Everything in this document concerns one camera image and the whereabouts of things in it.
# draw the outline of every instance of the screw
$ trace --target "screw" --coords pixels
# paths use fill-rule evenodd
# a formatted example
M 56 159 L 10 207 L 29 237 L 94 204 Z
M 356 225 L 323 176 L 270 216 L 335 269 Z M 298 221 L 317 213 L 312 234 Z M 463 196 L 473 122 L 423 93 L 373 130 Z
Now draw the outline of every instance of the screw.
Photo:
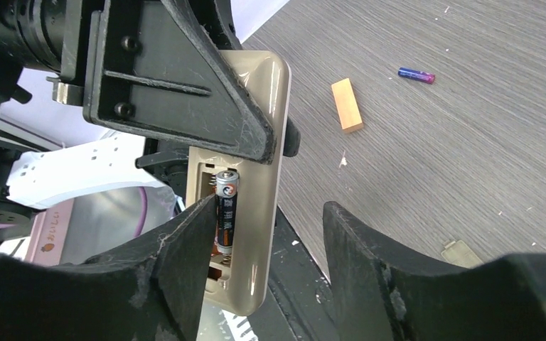
M 125 36 L 122 39 L 122 48 L 129 52 L 137 52 L 139 50 L 139 42 L 131 36 Z
M 121 119 L 132 117 L 133 111 L 133 104 L 130 103 L 120 102 L 114 105 L 114 112 L 116 113 L 116 116 L 120 117 Z

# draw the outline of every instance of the white debris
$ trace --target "white debris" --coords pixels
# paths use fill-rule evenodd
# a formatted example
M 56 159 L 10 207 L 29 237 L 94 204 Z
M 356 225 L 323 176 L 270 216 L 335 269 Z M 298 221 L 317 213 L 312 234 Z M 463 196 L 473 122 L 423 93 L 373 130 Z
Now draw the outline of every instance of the white debris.
M 348 162 L 346 162 L 346 151 L 344 151 L 342 153 L 342 159 L 340 160 L 340 165 L 338 166 L 338 168 L 341 168 L 342 166 L 346 166 L 348 165 Z

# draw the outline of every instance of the black plastic bracket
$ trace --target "black plastic bracket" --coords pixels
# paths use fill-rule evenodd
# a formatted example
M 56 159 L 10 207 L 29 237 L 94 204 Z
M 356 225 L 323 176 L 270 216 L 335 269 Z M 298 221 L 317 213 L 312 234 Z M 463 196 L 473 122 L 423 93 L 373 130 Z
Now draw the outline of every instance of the black plastic bracket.
M 28 224 L 36 212 L 14 202 L 0 201 L 0 224 Z
M 193 14 L 219 50 L 241 50 L 235 36 L 230 0 L 190 0 Z
M 85 119 L 259 163 L 273 129 L 187 0 L 111 1 L 92 17 Z
M 323 233 L 341 340 L 546 340 L 546 254 L 475 269 L 386 237 L 337 202 Z
M 189 147 L 185 144 L 146 139 L 144 156 L 135 164 L 167 184 L 175 194 L 185 197 L 188 159 Z
M 66 1 L 65 30 L 60 81 L 77 86 L 85 85 L 88 37 L 91 13 L 103 9 L 103 0 Z

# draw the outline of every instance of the spring contact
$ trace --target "spring contact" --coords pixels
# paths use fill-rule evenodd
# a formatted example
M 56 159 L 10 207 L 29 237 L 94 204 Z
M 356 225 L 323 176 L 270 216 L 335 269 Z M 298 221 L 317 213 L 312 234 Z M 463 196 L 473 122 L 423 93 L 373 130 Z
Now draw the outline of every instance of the spring contact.
M 231 265 L 231 255 L 230 254 L 223 255 L 223 260 L 220 261 L 220 263 L 226 266 Z

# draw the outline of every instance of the pink box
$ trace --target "pink box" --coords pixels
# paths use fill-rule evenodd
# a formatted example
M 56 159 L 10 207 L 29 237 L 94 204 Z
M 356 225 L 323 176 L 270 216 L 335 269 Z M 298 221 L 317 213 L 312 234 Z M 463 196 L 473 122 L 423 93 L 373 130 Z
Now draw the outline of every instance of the pink box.
M 60 263 L 73 205 L 70 199 L 36 215 L 25 261 L 42 266 Z

